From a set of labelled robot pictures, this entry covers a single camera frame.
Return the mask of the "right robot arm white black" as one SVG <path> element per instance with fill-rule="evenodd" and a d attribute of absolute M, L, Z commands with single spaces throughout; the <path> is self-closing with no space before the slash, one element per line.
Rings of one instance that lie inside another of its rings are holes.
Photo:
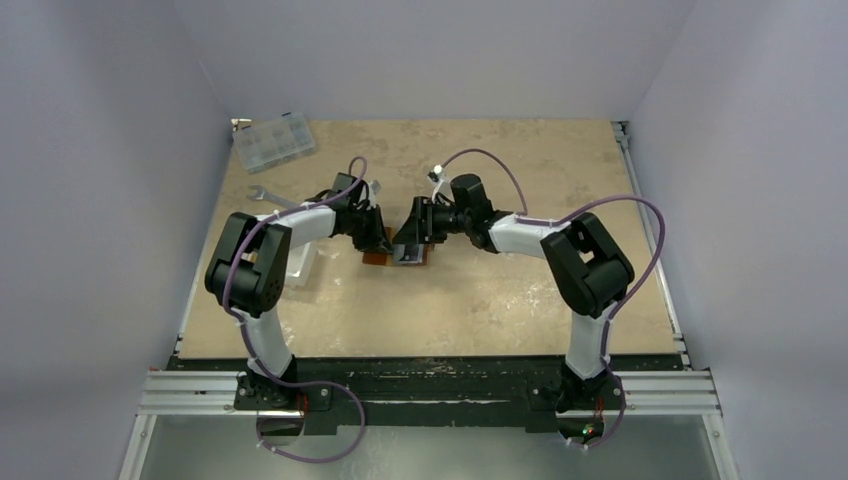
<path fill-rule="evenodd" d="M 559 412 L 588 405 L 609 378 L 610 323 L 635 278 L 632 264 L 592 213 L 561 223 L 524 220 L 495 208 L 475 174 L 451 180 L 450 190 L 449 200 L 415 197 L 393 244 L 434 245 L 463 234 L 489 253 L 545 260 L 572 312 L 560 384 L 549 401 Z"/>

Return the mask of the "clear plastic organizer box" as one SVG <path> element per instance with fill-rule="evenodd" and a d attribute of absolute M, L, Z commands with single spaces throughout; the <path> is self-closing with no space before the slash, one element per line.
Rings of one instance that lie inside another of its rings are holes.
<path fill-rule="evenodd" d="M 238 126 L 232 139 L 242 167 L 250 174 L 311 155 L 317 149 L 301 112 L 287 112 L 270 120 Z"/>

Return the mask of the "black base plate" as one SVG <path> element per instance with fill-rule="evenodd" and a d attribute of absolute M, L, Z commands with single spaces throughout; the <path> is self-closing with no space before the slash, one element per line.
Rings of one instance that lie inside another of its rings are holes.
<path fill-rule="evenodd" d="M 521 428 L 593 439 L 621 405 L 608 378 L 592 401 L 564 412 L 549 397 L 561 380 L 556 355 L 300 358 L 297 374 L 312 387 L 284 406 L 242 396 L 243 359 L 180 359 L 167 368 L 181 377 L 207 378 L 194 399 L 223 396 L 226 413 L 257 416 L 264 435 L 334 435 L 340 427 Z"/>

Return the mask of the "silver open-end wrench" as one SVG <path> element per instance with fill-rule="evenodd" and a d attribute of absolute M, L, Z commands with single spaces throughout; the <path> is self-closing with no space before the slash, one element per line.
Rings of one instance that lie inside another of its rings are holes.
<path fill-rule="evenodd" d="M 288 200 L 271 193 L 262 185 L 250 185 L 249 188 L 252 190 L 252 192 L 246 196 L 248 200 L 254 202 L 269 202 L 274 205 L 280 206 L 283 209 L 293 209 L 300 205 L 299 202 Z"/>

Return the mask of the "white plastic card tray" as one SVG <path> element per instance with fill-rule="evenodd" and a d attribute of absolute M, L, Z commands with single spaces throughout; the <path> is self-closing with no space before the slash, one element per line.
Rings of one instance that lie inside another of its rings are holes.
<path fill-rule="evenodd" d="M 303 244 L 289 251 L 285 286 L 287 288 L 303 287 L 308 283 L 310 272 L 317 254 L 314 242 Z"/>

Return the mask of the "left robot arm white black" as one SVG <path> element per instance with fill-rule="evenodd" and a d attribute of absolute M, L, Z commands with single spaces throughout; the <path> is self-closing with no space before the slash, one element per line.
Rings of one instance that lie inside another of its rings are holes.
<path fill-rule="evenodd" d="M 331 188 L 292 208 L 260 216 L 236 212 L 227 218 L 204 286 L 234 318 L 248 352 L 242 396 L 284 409 L 312 387 L 298 377 L 277 310 L 289 255 L 337 235 L 350 237 L 360 252 L 391 253 L 379 191 L 376 182 L 339 173 Z"/>

